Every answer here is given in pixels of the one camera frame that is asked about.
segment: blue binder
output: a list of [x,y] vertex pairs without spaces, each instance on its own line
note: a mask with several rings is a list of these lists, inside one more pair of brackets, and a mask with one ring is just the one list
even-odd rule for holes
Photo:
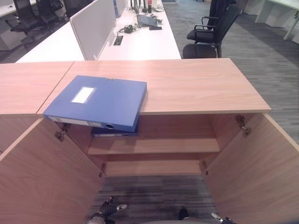
[[93,137],[119,137],[119,136],[138,136],[138,124],[134,132],[111,130],[101,127],[93,127],[91,131]]
[[57,122],[134,132],[146,82],[76,76],[44,111]]

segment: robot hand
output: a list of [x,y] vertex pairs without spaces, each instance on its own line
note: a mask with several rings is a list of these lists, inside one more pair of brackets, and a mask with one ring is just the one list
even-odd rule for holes
[[108,219],[114,213],[126,209],[126,204],[112,205],[113,197],[109,197],[101,205],[97,213],[94,213],[87,224],[114,224],[115,221]]

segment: cabinet door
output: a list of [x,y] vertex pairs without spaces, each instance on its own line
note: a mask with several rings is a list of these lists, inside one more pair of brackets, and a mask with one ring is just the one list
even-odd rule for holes
[[217,210],[238,224],[299,218],[299,147],[267,114],[257,114],[208,167]]
[[103,177],[59,129],[38,119],[0,155],[0,223],[84,223]]

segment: laptop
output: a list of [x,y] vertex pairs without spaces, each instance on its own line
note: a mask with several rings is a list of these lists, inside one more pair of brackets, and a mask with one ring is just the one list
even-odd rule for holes
[[155,18],[145,16],[145,15],[137,15],[137,21],[140,26],[153,26],[153,27],[158,26],[158,22]]

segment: black office chair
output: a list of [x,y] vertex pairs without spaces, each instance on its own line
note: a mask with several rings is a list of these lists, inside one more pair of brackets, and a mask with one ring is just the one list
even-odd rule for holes
[[28,35],[31,30],[44,25],[33,13],[29,0],[14,0],[14,5],[16,18],[5,20],[11,31],[24,32]]
[[64,7],[60,0],[50,0],[50,3],[54,12]]
[[70,18],[81,9],[89,5],[93,0],[64,0],[66,15]]
[[229,6],[214,30],[200,29],[196,31],[196,42],[184,47],[183,58],[215,57],[215,54],[212,52],[215,48],[217,49],[218,57],[222,57],[222,40],[241,12],[240,9]]
[[51,7],[50,0],[36,0],[36,5],[40,19],[49,26],[53,22],[58,22],[59,17]]
[[209,16],[203,16],[201,18],[201,25],[195,25],[194,29],[190,31],[190,33],[187,35],[188,40],[194,40],[195,41],[195,32],[196,27],[201,26],[202,29],[211,30],[214,29],[220,18],[223,16],[224,12],[226,11],[227,7],[231,4],[235,4],[235,0],[212,0],[211,6],[210,6],[210,15]]

